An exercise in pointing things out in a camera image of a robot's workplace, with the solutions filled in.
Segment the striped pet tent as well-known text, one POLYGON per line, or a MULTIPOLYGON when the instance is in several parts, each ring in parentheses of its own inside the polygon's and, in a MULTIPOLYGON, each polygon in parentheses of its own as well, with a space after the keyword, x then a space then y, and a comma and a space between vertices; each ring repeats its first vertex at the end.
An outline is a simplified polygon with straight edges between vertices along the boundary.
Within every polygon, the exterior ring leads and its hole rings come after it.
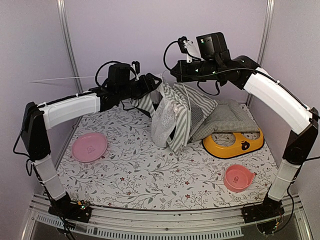
POLYGON ((155 145, 169 147, 178 154, 196 136, 196 131, 218 103, 183 83, 171 86, 162 81, 155 92, 161 96, 157 107, 151 93, 141 99, 132 99, 130 103, 149 114, 151 138, 155 145))

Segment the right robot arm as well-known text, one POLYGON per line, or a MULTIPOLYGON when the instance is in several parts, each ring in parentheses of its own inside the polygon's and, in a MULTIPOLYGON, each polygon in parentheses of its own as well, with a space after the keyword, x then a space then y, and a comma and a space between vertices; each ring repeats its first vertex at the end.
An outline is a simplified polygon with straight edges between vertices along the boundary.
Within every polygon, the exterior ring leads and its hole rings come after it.
POLYGON ((230 82, 260 99, 290 126, 277 175, 265 196, 266 201, 258 208, 262 218, 269 218, 278 210, 277 202, 282 200, 301 166, 309 161, 319 133, 318 110, 302 103, 251 58, 245 55, 231 58, 221 32, 197 36, 196 43, 182 36, 175 43, 186 55, 185 60, 179 60, 169 70, 177 82, 215 81, 217 87, 230 82))

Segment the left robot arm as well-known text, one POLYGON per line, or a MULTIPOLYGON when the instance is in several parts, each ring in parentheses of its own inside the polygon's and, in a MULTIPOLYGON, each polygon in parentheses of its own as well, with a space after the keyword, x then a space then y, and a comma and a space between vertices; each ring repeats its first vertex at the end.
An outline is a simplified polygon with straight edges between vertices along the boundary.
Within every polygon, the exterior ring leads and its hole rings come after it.
POLYGON ((96 87, 48 103, 29 102, 24 110, 19 138, 39 181, 63 217, 70 217, 75 210, 53 165, 47 131, 84 115, 105 112, 127 99, 140 101, 162 83, 161 78, 151 73, 141 75, 137 61, 131 64, 109 61, 106 65, 109 66, 107 78, 103 83, 97 82, 96 87))

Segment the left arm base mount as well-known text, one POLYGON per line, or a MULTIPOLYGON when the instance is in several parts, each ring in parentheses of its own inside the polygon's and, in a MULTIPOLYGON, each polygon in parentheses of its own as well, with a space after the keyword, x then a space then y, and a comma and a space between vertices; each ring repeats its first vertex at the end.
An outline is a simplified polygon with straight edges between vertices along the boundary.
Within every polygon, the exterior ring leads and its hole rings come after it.
POLYGON ((60 199, 54 200, 50 204, 48 213, 63 219, 88 223, 92 215, 92 208, 90 206, 83 207, 70 200, 60 199))

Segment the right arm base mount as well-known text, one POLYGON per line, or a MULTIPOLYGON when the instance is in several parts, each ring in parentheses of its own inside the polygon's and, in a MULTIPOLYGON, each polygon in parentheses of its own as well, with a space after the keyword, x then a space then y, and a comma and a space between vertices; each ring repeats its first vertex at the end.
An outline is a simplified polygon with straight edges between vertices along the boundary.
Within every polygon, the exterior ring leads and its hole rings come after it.
POLYGON ((252 223, 269 218, 280 217, 285 213, 281 201, 266 198, 262 203, 245 204, 241 209, 241 215, 245 223, 252 223))

